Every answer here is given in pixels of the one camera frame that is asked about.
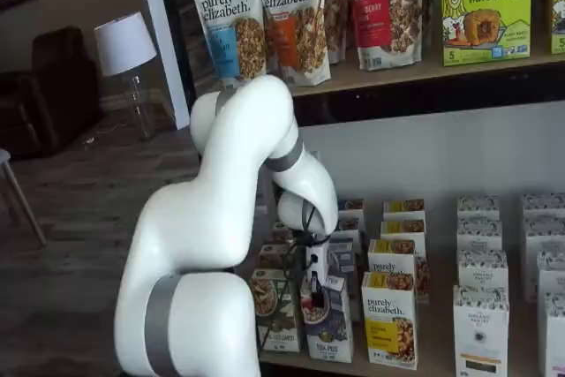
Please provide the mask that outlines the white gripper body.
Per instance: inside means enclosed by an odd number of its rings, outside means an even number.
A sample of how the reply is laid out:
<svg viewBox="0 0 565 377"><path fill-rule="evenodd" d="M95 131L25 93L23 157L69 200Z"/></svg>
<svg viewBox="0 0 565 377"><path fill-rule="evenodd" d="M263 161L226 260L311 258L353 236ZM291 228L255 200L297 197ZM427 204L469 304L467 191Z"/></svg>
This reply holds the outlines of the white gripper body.
<svg viewBox="0 0 565 377"><path fill-rule="evenodd" d="M329 271L329 243L309 246L305 249L306 275L309 282L325 283Z"/></svg>

